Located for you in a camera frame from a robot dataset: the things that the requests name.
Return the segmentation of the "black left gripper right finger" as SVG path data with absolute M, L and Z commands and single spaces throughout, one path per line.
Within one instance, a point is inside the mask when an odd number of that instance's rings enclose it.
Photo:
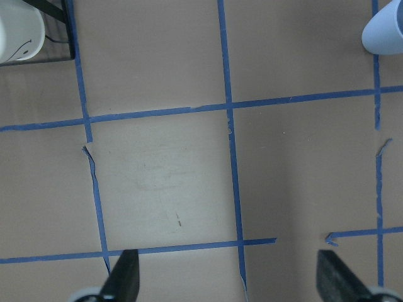
M 372 293 L 333 250 L 317 253 L 317 292 L 322 301 L 371 301 Z

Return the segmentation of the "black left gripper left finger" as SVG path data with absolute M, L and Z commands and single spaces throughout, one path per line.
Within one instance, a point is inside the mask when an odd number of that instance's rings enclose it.
M 99 292 L 101 301 L 135 302 L 140 289 L 138 250 L 124 250 Z

